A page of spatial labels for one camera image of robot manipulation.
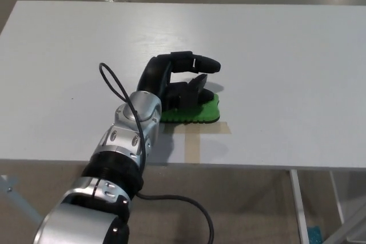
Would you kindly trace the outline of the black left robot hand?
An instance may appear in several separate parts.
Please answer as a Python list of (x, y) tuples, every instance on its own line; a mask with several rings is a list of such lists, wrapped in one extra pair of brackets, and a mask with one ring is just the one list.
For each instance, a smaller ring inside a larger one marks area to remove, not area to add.
[[(187, 110), (213, 99), (213, 92), (204, 88), (208, 74), (218, 73), (221, 64), (191, 51), (171, 52), (150, 59), (139, 80), (137, 90), (159, 97), (162, 110)], [(171, 82), (173, 73), (196, 73), (190, 82)]]

